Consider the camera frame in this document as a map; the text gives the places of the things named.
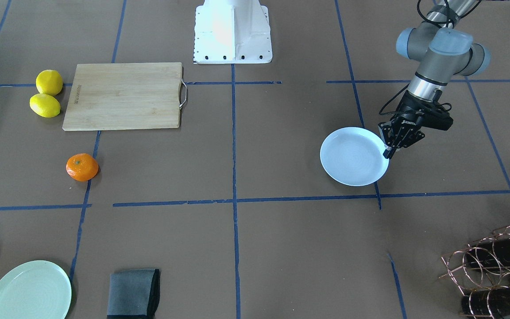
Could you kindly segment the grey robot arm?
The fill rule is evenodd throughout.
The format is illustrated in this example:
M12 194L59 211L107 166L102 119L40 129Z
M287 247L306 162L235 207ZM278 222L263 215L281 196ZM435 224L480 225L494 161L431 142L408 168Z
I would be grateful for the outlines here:
M489 50L473 42L472 35L456 30L459 21L479 4L479 0L441 0L426 14L418 9L421 24L399 34L396 51L419 66L409 84L397 93L401 100L396 109L379 112L390 116L378 125L385 158L423 139L421 128L450 129L451 105L440 102L443 91L454 75L476 75L487 69Z

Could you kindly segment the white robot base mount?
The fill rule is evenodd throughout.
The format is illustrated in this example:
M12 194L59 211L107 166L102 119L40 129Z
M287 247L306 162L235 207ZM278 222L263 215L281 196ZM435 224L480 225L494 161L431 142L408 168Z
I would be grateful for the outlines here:
M270 63L269 10L258 0L205 0L196 7L193 63Z

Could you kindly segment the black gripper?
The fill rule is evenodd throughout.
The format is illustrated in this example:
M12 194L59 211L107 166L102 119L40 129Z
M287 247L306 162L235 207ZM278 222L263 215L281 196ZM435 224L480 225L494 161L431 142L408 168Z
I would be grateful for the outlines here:
M411 147L425 137L421 121L429 110L435 110L434 100L417 97L409 91L399 91L381 107L378 115L390 117L378 124L385 144L384 158L391 159L399 149Z

